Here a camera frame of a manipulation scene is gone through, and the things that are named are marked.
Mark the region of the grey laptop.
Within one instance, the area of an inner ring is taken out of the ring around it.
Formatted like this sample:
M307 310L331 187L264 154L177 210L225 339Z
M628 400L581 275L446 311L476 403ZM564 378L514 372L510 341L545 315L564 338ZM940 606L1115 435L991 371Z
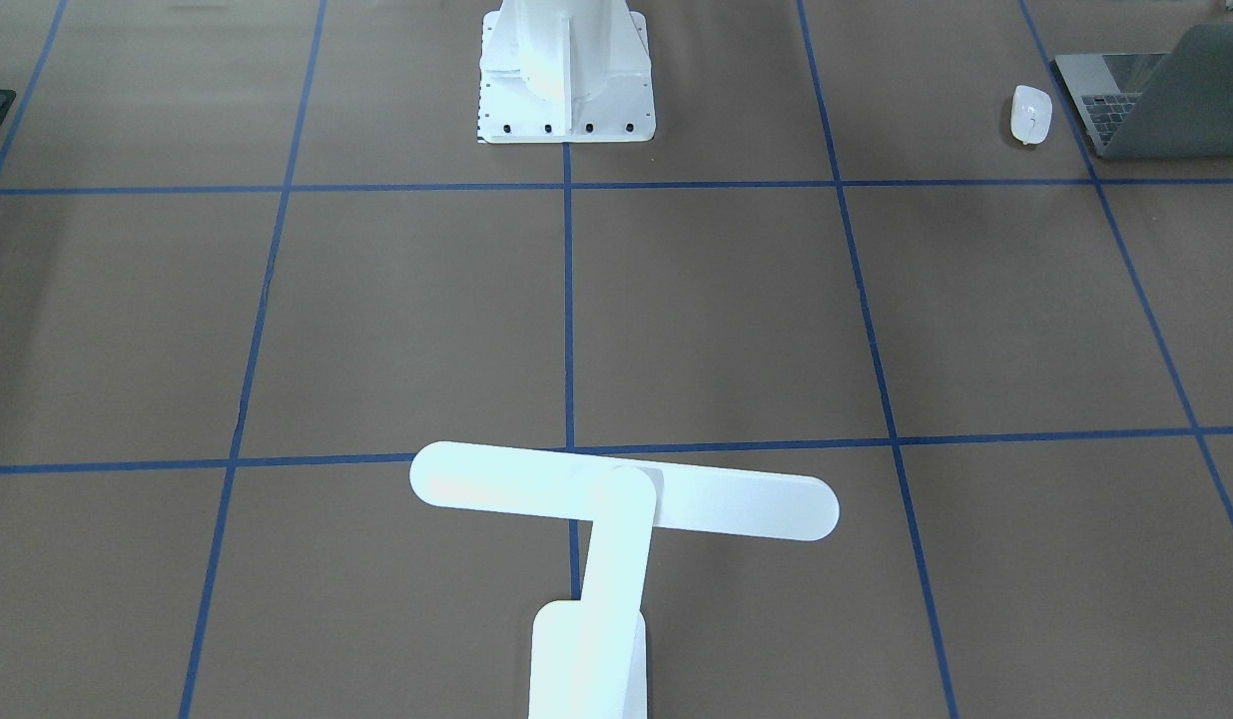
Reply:
M1168 53L1053 65L1100 159L1233 158L1233 23L1194 26Z

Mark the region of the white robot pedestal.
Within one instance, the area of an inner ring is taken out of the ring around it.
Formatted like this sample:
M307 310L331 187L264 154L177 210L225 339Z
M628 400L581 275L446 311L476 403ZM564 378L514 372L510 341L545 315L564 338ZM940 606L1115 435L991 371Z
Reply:
M625 1L503 1L483 15L476 141L653 141L647 18Z

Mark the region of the white computer mouse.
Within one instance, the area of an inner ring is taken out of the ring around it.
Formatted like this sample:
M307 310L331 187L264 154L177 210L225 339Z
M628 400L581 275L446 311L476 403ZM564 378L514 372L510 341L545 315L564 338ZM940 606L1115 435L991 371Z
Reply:
M1028 85L1014 88L1011 99L1011 136L1021 146L1039 146L1051 132L1053 102L1049 94Z

